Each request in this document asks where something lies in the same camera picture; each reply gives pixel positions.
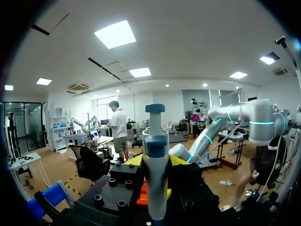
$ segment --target ceiling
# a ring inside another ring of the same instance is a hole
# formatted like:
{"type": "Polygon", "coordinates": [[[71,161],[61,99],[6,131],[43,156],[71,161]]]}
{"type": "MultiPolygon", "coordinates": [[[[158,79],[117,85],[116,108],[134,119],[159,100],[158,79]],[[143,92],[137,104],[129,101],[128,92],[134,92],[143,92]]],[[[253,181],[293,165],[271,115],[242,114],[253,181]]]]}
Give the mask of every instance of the ceiling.
{"type": "Polygon", "coordinates": [[[203,89],[203,82],[207,89],[249,89],[277,79],[272,71],[290,64],[274,43],[288,35],[255,0],[62,0],[35,24],[50,34],[29,30],[7,81],[16,94],[44,95],[77,82],[98,93],[116,87],[125,94],[161,90],[165,84],[203,89]],[[94,32],[123,20],[137,42],[107,49],[94,32]],[[272,65],[259,60],[271,51],[280,60],[272,65]],[[109,65],[120,80],[88,58],[109,65]],[[151,76],[134,79],[129,72],[118,73],[144,67],[151,76]],[[248,76],[229,78],[237,71],[248,76]],[[39,77],[53,81],[37,85],[39,77]]]}

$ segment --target khaki shorts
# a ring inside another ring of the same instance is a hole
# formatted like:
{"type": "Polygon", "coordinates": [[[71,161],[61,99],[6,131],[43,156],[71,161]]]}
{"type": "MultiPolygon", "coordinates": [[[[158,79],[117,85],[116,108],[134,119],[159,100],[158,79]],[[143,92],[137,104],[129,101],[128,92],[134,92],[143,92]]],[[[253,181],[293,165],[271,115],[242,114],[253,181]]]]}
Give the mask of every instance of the khaki shorts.
{"type": "Polygon", "coordinates": [[[127,150],[127,137],[114,138],[114,147],[117,154],[127,150]]]}

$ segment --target man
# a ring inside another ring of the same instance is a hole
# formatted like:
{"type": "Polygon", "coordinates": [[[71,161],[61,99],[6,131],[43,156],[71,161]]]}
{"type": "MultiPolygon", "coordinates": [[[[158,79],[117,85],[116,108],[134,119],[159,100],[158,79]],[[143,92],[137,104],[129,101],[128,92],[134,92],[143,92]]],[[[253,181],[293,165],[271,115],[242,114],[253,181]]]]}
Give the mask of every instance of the man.
{"type": "Polygon", "coordinates": [[[119,108],[118,101],[111,101],[109,107],[114,112],[111,123],[108,127],[112,129],[112,135],[114,138],[114,146],[116,153],[119,154],[120,161],[124,162],[124,157],[128,160],[127,149],[127,116],[119,108]]]}
{"type": "MultiPolygon", "coordinates": [[[[250,172],[242,176],[238,183],[232,207],[238,205],[240,197],[244,193],[245,187],[248,183],[250,183],[251,185],[254,185],[256,183],[264,185],[267,182],[274,166],[279,139],[280,136],[277,136],[272,139],[268,146],[257,146],[255,155],[250,159],[250,172]]],[[[286,142],[284,138],[281,137],[277,164],[274,168],[269,183],[275,181],[279,176],[280,167],[283,162],[283,158],[285,158],[285,147],[286,142]]]]}

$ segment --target glass door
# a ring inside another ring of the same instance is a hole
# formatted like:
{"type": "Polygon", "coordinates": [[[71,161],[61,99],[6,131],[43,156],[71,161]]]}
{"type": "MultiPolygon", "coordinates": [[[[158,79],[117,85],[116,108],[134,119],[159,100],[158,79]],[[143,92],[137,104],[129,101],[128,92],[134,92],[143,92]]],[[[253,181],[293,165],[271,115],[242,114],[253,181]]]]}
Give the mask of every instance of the glass door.
{"type": "Polygon", "coordinates": [[[4,110],[5,134],[8,148],[24,154],[28,151],[25,124],[24,103],[6,102],[4,110]]]}
{"type": "Polygon", "coordinates": [[[28,150],[45,147],[45,139],[42,131],[42,111],[39,103],[25,103],[25,130],[28,150]]]}

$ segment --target floor tape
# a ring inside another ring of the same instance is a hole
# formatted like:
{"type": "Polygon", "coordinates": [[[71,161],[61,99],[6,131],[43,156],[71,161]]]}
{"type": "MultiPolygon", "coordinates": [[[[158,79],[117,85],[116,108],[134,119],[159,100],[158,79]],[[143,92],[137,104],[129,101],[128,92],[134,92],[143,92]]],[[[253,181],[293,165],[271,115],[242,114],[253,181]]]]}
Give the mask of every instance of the floor tape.
{"type": "Polygon", "coordinates": [[[70,187],[69,185],[67,185],[68,182],[70,182],[71,180],[73,180],[75,177],[77,177],[77,175],[75,175],[74,177],[70,178],[69,180],[67,180],[64,185],[69,188],[70,190],[72,190],[73,192],[75,192],[76,194],[78,194],[79,196],[83,196],[80,192],[76,191],[74,188],[70,187]]]}

